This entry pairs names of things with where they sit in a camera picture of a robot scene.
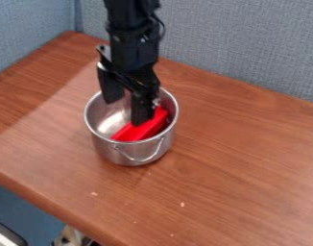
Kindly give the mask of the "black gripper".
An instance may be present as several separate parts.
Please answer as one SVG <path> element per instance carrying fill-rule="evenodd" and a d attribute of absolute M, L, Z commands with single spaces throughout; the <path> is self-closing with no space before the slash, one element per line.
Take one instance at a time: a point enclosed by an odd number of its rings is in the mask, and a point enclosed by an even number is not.
<path fill-rule="evenodd" d="M 131 93 L 131 123 L 139 126 L 155 114 L 159 103 L 159 79 L 154 65 L 159 57 L 162 39 L 159 27 L 115 29 L 107 27 L 109 45 L 97 52 L 97 79 L 104 101 L 112 104 Z"/>

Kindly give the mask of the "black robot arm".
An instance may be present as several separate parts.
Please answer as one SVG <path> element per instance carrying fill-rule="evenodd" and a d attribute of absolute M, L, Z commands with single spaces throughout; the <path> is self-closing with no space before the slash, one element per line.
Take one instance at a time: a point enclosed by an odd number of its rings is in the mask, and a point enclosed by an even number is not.
<path fill-rule="evenodd" d="M 131 123 L 139 126 L 155 114 L 160 81 L 154 72 L 166 26 L 156 15 L 159 0 L 104 0 L 109 44 L 99 45 L 97 79 L 104 101 L 112 104 L 131 93 Z"/>

